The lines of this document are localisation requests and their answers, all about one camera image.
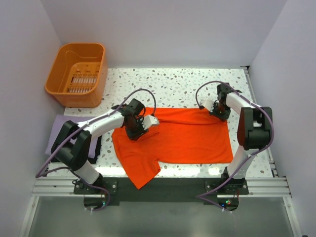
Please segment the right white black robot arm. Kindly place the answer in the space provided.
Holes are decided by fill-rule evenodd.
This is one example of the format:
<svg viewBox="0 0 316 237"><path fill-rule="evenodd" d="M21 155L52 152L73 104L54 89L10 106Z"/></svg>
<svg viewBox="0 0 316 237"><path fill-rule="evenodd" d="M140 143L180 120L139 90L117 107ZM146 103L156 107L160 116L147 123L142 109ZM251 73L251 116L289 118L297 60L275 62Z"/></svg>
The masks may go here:
<svg viewBox="0 0 316 237"><path fill-rule="evenodd" d="M238 149L232 162L226 167L227 178L208 194L221 189L231 194L237 189L237 179L243 179L253 159L265 151L273 142L275 131L273 113L270 107L262 107L245 98L241 91L233 89L228 83L217 86L217 100L207 99L202 105L211 116L227 121L231 110L239 115L237 127Z"/></svg>

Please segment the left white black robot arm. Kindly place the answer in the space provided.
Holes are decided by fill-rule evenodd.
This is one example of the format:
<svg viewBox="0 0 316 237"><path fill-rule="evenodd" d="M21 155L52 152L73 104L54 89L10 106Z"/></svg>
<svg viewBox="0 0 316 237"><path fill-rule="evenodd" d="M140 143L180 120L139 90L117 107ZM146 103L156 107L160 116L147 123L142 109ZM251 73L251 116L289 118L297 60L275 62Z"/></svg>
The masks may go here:
<svg viewBox="0 0 316 237"><path fill-rule="evenodd" d="M57 134L51 155L78 176L90 193L96 194L106 186L103 176L88 161L90 143L121 127L125 127L130 140L137 140L149 131L150 125L144 120L151 119L151 116L142 115L141 112L145 110L140 101L132 99L128 104L116 105L108 112L86 121L68 120Z"/></svg>

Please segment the orange t shirt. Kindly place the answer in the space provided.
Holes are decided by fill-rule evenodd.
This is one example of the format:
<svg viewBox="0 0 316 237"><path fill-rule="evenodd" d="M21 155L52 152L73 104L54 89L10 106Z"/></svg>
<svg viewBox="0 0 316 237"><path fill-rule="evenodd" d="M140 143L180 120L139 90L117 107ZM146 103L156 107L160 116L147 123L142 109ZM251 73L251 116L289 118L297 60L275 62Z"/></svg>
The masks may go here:
<svg viewBox="0 0 316 237"><path fill-rule="evenodd" d="M214 164L233 160L227 122L207 110L157 108L155 115L159 125L136 141L128 138L124 128L112 133L116 156L137 189L160 172L160 162Z"/></svg>

